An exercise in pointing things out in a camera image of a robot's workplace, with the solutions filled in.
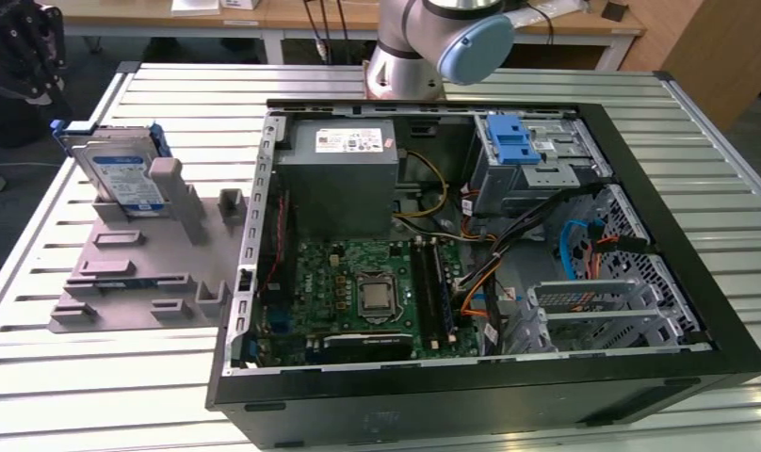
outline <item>floor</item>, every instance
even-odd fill
[[[94,112],[119,62],[143,60],[147,44],[148,39],[106,38],[103,52],[91,55],[82,39],[68,39],[68,60],[72,66],[66,75],[66,95],[78,118],[87,118]],[[184,51],[176,59],[182,62],[242,63],[255,59],[250,50],[231,51],[218,40],[182,40],[182,44]],[[319,63],[316,49],[307,41],[290,40],[286,50],[291,64]],[[336,49],[335,54],[343,55],[343,51],[344,49]],[[360,49],[354,49],[354,53],[359,54]],[[761,175],[761,100],[755,101],[727,136]],[[59,146],[48,136],[18,149],[0,149],[0,163],[59,164],[64,158]],[[7,189],[0,192],[0,266],[27,226],[56,170],[56,167],[47,166],[0,167],[8,181]]]

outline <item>slatted aluminum table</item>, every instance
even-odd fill
[[[358,99],[360,78],[354,68],[144,64],[116,74],[94,120],[158,120],[200,194],[232,186],[250,193],[267,99]],[[761,347],[761,181],[677,84],[651,73],[503,70],[479,85],[446,89],[452,100],[606,106]],[[0,273],[0,450],[255,450],[226,417],[204,408],[214,328],[63,335],[47,330],[96,218],[95,194],[70,161]],[[698,395],[630,426],[344,450],[526,446],[761,450],[761,377]]]

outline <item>motherboard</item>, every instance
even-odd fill
[[[326,348],[340,362],[479,354],[472,323],[454,324],[455,242],[300,241],[296,251],[294,303],[266,312],[264,365],[327,362]]]

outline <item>open computer tower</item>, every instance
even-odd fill
[[[270,102],[207,401],[260,448],[623,424],[761,374],[601,105]]]

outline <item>green circuit board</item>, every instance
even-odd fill
[[[270,365],[303,365],[303,338],[340,333],[406,333],[414,336],[412,359],[477,356],[478,340],[472,326],[456,332],[456,342],[440,349],[424,347],[408,241],[338,241],[298,243],[296,289],[291,308],[291,330],[275,335],[266,348],[272,350]],[[448,278],[463,274],[459,249],[454,242],[440,245]],[[367,277],[394,276],[398,306],[395,314],[379,321],[362,315],[359,285]]]

